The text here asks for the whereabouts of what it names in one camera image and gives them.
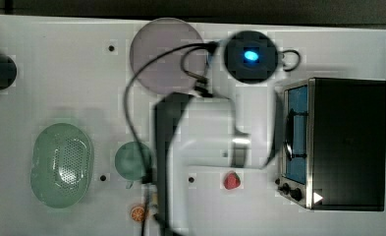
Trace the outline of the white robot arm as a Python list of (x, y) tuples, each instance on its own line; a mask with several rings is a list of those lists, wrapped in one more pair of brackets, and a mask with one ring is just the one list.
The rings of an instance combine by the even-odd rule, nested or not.
[(161, 236), (193, 236), (191, 166), (258, 168), (262, 158), (275, 156), (276, 45), (255, 30), (211, 45), (209, 96), (173, 92), (154, 105), (154, 218)]

